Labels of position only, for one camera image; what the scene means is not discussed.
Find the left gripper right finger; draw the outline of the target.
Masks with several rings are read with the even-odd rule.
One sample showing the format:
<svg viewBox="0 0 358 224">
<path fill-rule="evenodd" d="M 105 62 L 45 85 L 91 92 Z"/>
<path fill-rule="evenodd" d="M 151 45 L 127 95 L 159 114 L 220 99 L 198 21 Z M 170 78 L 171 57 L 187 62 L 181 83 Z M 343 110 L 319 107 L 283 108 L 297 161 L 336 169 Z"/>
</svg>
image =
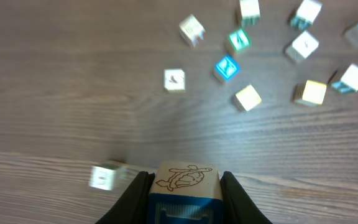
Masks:
<svg viewBox="0 0 358 224">
<path fill-rule="evenodd" d="M 232 172 L 225 171 L 220 184 L 223 195 L 223 223 L 272 224 L 257 208 Z"/>
</svg>

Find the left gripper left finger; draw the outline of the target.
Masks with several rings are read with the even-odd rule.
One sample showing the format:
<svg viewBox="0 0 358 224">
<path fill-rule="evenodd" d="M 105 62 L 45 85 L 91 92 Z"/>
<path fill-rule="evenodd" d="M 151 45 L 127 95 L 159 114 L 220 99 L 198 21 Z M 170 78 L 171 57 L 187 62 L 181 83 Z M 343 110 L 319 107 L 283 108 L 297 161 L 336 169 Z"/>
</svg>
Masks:
<svg viewBox="0 0 358 224">
<path fill-rule="evenodd" d="M 139 172 L 121 197 L 95 224 L 145 224 L 155 174 Z"/>
</svg>

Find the blue P block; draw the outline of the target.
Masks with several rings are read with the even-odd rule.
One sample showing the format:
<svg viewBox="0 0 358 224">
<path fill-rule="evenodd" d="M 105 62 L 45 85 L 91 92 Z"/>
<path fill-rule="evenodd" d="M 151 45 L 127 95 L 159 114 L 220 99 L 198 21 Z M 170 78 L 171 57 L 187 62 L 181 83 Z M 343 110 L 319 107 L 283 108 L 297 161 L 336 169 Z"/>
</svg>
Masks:
<svg viewBox="0 0 358 224">
<path fill-rule="evenodd" d="M 223 194 L 215 166 L 166 161 L 149 191 L 147 223 L 223 221 Z"/>
</svg>

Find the cream block green R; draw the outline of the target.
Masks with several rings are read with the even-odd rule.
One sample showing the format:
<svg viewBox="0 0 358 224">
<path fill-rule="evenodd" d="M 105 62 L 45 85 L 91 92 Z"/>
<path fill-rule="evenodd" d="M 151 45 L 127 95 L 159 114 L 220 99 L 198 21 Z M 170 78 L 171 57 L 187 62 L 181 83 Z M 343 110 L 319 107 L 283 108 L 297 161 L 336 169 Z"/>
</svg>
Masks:
<svg viewBox="0 0 358 224">
<path fill-rule="evenodd" d="M 112 191 L 120 186 L 126 178 L 127 164 L 118 161 L 107 161 L 93 166 L 89 186 L 100 190 Z"/>
</svg>

